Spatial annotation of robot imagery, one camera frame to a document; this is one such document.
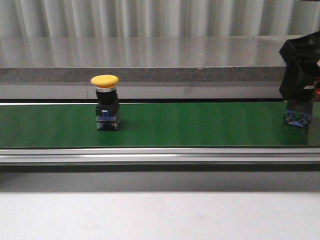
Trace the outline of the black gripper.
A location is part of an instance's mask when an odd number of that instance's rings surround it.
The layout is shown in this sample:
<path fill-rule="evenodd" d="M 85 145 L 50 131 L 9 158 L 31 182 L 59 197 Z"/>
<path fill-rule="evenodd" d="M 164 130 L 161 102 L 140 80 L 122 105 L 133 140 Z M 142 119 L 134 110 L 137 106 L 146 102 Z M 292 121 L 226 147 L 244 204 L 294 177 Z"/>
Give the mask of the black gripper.
<path fill-rule="evenodd" d="M 279 88 L 283 99 L 311 101 L 320 79 L 320 32 L 286 40 L 279 53 L 287 64 Z"/>

